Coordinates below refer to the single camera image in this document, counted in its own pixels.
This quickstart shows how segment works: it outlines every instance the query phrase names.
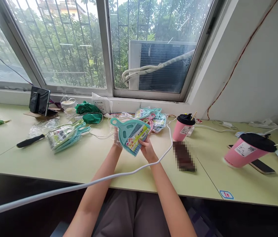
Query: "building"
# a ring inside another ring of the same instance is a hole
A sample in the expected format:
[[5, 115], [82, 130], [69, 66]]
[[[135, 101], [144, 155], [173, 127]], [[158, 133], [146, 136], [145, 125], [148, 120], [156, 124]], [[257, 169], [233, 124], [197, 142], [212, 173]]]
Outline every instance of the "building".
[[86, 11], [75, 0], [39, 0], [38, 7], [45, 15], [49, 15], [49, 10], [55, 15], [58, 15], [59, 11], [61, 14], [68, 14], [69, 10], [69, 14], [75, 20], [79, 20], [78, 11], [80, 15], [87, 14]]

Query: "smartphone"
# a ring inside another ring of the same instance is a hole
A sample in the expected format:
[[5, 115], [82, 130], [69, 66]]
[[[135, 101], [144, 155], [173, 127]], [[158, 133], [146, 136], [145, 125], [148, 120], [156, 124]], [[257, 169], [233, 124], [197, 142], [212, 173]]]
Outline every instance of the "smartphone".
[[276, 173], [275, 170], [273, 170], [271, 167], [269, 167], [259, 159], [252, 161], [250, 165], [253, 166], [255, 169], [257, 169], [262, 174]]
[[48, 111], [48, 103], [49, 103], [49, 98], [50, 98], [50, 90], [42, 89], [39, 87], [32, 86], [31, 90], [31, 96], [37, 93], [39, 94], [38, 97], [38, 114], [47, 116], [47, 111]]
[[32, 113], [38, 113], [39, 95], [37, 92], [31, 93], [29, 108]]

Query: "air conditioner outdoor unit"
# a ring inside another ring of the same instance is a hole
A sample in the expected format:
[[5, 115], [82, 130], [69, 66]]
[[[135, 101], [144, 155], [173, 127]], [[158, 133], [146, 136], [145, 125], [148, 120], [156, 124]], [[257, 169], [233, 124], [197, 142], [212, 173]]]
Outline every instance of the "air conditioner outdoor unit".
[[[130, 40], [128, 52], [129, 69], [146, 65], [157, 66], [196, 48], [197, 42], [167, 42]], [[164, 68], [131, 78], [129, 89], [143, 91], [180, 93], [192, 55]]]

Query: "blue sticker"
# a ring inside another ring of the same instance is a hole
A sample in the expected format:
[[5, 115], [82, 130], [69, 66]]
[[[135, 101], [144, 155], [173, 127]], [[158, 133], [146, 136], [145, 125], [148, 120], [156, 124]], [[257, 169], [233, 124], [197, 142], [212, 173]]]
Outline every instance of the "blue sticker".
[[232, 194], [228, 191], [223, 191], [223, 190], [220, 190], [219, 191], [221, 196], [225, 199], [234, 199], [234, 197], [232, 196]]

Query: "green cloth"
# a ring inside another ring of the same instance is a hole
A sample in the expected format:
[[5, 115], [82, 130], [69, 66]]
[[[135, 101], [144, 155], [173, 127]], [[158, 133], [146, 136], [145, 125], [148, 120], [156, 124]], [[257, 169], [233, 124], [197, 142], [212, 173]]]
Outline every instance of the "green cloth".
[[100, 113], [101, 111], [95, 105], [92, 105], [86, 101], [78, 104], [75, 109], [77, 110], [77, 114], [85, 114], [85, 113]]
[[82, 116], [82, 119], [86, 123], [98, 124], [102, 120], [103, 115], [101, 114], [85, 114]]

